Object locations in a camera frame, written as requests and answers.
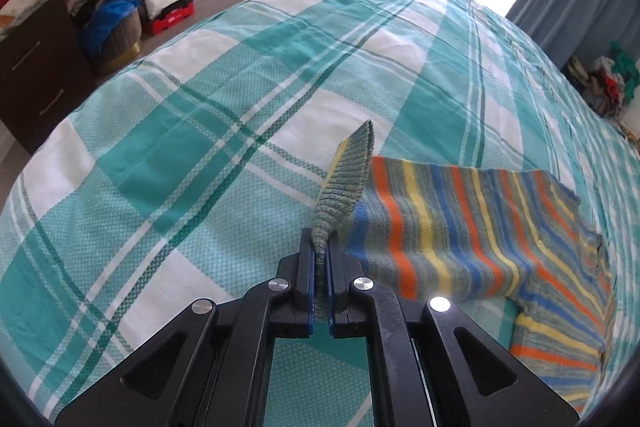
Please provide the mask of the dark wooden drawer chest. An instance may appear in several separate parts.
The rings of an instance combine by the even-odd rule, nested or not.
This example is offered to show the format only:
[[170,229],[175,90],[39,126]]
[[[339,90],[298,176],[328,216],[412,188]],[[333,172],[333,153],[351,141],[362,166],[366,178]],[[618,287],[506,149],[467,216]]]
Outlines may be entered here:
[[28,153],[94,89],[65,0],[46,0],[1,35],[1,122]]

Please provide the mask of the teal plaid bedspread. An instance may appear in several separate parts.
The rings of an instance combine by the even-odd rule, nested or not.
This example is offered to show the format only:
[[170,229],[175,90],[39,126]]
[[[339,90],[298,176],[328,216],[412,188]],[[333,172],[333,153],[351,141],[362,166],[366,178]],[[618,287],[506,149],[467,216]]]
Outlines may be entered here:
[[269,277],[363,121],[380,154],[577,194],[615,265],[612,381],[639,339],[639,157],[544,51],[473,0],[247,0],[108,80],[12,187],[1,358],[43,416]]

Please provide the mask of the laundry basket with clothes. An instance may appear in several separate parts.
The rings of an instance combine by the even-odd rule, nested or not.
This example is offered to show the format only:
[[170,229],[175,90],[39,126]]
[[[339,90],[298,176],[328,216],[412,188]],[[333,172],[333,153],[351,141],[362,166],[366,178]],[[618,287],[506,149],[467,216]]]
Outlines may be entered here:
[[93,72],[117,72],[141,52],[139,0],[89,0],[77,16],[89,15],[79,31],[81,49]]

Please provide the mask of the colourful clothes heap corner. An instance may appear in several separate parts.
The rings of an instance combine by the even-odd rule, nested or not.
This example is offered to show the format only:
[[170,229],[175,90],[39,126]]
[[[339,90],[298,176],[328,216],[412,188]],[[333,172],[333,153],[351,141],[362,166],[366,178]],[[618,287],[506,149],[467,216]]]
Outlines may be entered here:
[[598,56],[587,68],[573,55],[561,72],[598,116],[620,120],[639,87],[636,62],[613,41],[608,54]]

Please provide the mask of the red crate with white cloth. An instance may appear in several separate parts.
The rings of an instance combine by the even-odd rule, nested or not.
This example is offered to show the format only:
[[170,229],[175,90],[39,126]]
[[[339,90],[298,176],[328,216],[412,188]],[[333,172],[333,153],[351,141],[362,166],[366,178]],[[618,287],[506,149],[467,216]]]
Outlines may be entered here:
[[144,31],[156,36],[194,14],[194,0],[143,0]]

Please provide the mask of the striped knit sweater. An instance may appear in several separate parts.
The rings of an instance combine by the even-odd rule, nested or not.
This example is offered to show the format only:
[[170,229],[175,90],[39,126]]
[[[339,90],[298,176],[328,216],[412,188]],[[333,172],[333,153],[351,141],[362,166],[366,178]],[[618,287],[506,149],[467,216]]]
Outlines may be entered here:
[[311,237],[336,233],[370,279],[459,306],[582,411],[606,357],[608,252],[579,198],[544,170],[421,164],[375,155],[365,122],[335,151]]

